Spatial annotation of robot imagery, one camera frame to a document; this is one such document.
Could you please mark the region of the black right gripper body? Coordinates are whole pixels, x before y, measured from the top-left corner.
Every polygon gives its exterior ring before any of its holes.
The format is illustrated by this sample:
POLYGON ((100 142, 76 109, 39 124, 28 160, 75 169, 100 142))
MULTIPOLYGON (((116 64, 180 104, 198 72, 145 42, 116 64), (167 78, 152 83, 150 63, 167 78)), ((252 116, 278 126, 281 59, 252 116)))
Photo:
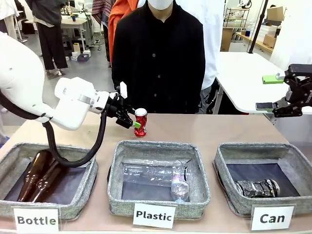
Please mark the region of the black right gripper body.
POLYGON ((312 82, 288 81, 289 89, 286 93, 286 100, 296 107, 312 107, 312 82))

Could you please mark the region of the wooden workbench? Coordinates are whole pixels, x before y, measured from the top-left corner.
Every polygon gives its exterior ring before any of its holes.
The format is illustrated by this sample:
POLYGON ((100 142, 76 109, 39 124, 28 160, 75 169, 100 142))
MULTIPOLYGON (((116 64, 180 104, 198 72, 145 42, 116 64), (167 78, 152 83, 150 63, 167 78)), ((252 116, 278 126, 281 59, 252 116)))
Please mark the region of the wooden workbench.
MULTIPOLYGON (((252 41, 253 41, 250 37, 247 37, 247 36, 245 36, 245 35, 242 35, 240 32, 235 32, 235 35, 236 35, 236 36, 239 36, 239 37, 241 37, 241 38, 243 38, 244 40, 249 41, 250 44, 251 44, 252 41)), ((258 40, 255 42, 255 45, 258 46, 259 48, 263 49, 263 50, 266 51, 266 52, 269 52, 269 53, 272 53, 272 52, 273 52, 273 48, 266 46, 265 44, 263 44, 262 42, 260 42, 260 41, 258 41, 258 40)))

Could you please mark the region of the grey basket labelled Plastic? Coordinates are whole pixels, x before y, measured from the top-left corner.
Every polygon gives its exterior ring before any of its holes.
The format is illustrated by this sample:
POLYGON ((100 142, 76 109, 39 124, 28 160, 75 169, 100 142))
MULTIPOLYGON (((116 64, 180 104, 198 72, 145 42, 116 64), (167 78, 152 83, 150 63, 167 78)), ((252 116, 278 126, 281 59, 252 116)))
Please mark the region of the grey basket labelled Plastic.
POLYGON ((188 143, 124 140, 117 144, 108 173, 109 210, 114 215, 133 216, 136 203, 176 207, 175 219, 200 219, 210 202, 210 189, 199 149, 188 143), (189 202, 175 202, 171 186, 153 186, 123 181, 123 163, 141 160, 189 160, 189 202))

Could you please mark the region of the black stand pole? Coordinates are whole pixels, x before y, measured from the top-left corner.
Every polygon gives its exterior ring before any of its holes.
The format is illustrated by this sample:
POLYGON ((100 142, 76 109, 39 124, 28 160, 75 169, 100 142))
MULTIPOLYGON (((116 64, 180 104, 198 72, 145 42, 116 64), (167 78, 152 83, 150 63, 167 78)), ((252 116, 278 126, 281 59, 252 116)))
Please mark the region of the black stand pole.
POLYGON ((256 40, 257 40, 259 31, 260 31, 260 28, 261 28, 261 24, 262 24, 262 21, 263 21, 263 19, 265 17, 265 11, 267 9, 268 2, 269 2, 269 0, 263 0, 262 11, 261 11, 261 14, 259 16, 259 21, 258 21, 258 23, 256 25, 256 31, 254 32, 254 37, 253 37, 251 46, 250 46, 249 51, 248 51, 249 54, 253 53, 254 46, 255 46, 255 43, 256 43, 256 40))

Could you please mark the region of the brown glass bottle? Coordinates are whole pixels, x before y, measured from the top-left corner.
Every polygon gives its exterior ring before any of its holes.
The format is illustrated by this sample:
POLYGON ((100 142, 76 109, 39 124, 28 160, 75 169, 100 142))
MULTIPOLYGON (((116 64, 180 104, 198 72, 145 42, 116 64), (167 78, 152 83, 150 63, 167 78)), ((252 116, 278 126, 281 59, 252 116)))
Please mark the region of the brown glass bottle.
POLYGON ((56 160, 50 165, 43 177, 36 183, 31 202, 44 202, 53 192, 56 182, 63 174, 63 166, 56 160))
POLYGON ((26 202, 31 198, 36 189, 37 182, 46 173, 52 162, 53 157, 50 151, 45 149, 36 153, 31 162, 30 169, 27 170, 24 176, 23 186, 17 201, 26 202))

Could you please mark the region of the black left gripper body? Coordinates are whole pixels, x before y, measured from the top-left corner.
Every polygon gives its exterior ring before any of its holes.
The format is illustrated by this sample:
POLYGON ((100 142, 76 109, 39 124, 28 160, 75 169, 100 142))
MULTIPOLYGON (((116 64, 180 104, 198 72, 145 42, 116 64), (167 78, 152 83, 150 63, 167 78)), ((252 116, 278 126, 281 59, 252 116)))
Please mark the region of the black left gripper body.
POLYGON ((126 99, 124 99, 120 93, 110 93, 105 105, 105 113, 107 117, 113 118, 130 118, 126 111, 126 107, 131 107, 126 99))

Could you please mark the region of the white face mask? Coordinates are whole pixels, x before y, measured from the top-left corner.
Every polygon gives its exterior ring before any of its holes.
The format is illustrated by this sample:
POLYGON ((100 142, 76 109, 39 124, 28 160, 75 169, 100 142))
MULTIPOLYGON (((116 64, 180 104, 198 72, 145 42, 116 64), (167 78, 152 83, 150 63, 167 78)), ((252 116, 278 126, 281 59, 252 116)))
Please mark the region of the white face mask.
POLYGON ((173 3, 174 0, 147 0, 147 1, 156 10, 165 10, 173 3))

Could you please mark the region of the grey basket labelled Can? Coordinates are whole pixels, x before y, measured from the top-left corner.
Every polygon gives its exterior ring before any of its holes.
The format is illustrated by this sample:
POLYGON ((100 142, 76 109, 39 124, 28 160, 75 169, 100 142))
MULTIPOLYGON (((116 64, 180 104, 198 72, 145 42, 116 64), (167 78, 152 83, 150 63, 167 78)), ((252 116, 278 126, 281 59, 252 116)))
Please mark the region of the grey basket labelled Can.
POLYGON ((291 144, 222 143, 213 161, 216 175, 234 214, 249 217, 255 206, 294 205, 296 215, 312 214, 312 163, 291 144), (235 182, 273 179, 279 197, 248 198, 235 182))

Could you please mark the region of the small blue-capped plastic bottle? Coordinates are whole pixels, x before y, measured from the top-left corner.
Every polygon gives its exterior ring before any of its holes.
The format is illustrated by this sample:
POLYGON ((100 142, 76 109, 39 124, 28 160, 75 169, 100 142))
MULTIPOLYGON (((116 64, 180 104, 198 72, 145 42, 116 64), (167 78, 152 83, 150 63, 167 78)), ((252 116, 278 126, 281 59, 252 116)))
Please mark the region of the small blue-capped plastic bottle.
POLYGON ((186 181, 175 178, 171 183, 171 195, 175 202, 189 202, 189 185, 186 181))

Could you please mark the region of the large clear plastic bottle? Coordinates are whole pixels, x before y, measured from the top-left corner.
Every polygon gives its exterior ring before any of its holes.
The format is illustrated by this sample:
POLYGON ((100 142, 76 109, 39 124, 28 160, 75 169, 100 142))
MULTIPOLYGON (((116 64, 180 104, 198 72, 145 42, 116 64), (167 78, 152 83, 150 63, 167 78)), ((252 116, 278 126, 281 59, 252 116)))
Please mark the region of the large clear plastic bottle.
POLYGON ((191 177, 189 160, 141 160, 123 163, 123 181, 140 185, 170 187, 174 176, 187 182, 191 177))

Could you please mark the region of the white background work table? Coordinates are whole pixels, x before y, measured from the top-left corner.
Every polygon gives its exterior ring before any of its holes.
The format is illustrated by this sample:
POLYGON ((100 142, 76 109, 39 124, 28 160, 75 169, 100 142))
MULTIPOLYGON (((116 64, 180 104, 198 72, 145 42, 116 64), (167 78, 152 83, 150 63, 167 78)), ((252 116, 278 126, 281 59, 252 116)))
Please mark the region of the white background work table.
POLYGON ((71 17, 66 18, 65 16, 62 16, 62 20, 61 20, 61 26, 65 29, 78 29, 79 33, 80 33, 80 38, 79 40, 81 40, 82 42, 82 48, 83 51, 85 50, 85 39, 83 38, 83 32, 84 32, 84 28, 83 28, 83 24, 86 23, 87 20, 84 18, 76 18, 75 21, 72 20, 71 17))

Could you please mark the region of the red crushed can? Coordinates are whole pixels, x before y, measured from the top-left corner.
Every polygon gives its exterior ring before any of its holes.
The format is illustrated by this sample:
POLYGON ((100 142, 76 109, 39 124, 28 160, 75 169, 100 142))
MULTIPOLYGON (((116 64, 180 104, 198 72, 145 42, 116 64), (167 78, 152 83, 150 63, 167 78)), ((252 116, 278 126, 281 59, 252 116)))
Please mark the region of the red crushed can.
POLYGON ((135 126, 134 133, 136 137, 144 137, 147 134, 147 114, 148 113, 144 108, 138 108, 135 110, 136 123, 140 124, 140 126, 138 124, 135 126))

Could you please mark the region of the white Plastic label sign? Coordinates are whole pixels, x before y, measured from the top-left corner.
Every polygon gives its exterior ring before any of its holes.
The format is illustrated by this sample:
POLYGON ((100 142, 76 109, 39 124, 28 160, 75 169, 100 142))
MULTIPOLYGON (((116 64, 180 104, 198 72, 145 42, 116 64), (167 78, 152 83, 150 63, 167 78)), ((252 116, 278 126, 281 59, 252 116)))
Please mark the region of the white Plastic label sign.
POLYGON ((136 203, 133 224, 163 229, 172 229, 176 207, 136 203))

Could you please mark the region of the large cardboard box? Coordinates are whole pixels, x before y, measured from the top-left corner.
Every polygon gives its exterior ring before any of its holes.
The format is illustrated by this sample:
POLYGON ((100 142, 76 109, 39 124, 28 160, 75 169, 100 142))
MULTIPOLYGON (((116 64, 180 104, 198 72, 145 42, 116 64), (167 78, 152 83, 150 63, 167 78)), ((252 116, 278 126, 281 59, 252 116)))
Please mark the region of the large cardboard box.
POLYGON ((233 37, 233 28, 223 28, 221 40, 221 52, 228 52, 233 37))

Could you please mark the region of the person in white coat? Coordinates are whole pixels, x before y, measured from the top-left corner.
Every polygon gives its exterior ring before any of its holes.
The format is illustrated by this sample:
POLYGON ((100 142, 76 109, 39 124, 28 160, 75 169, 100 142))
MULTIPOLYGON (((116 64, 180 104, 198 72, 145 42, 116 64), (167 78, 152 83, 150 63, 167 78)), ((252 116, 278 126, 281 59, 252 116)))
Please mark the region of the person in white coat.
POLYGON ((223 0, 176 0, 183 10, 196 17, 203 25, 205 75, 200 93, 198 113, 205 114, 213 97, 212 85, 218 75, 217 59, 220 53, 223 29, 223 0))

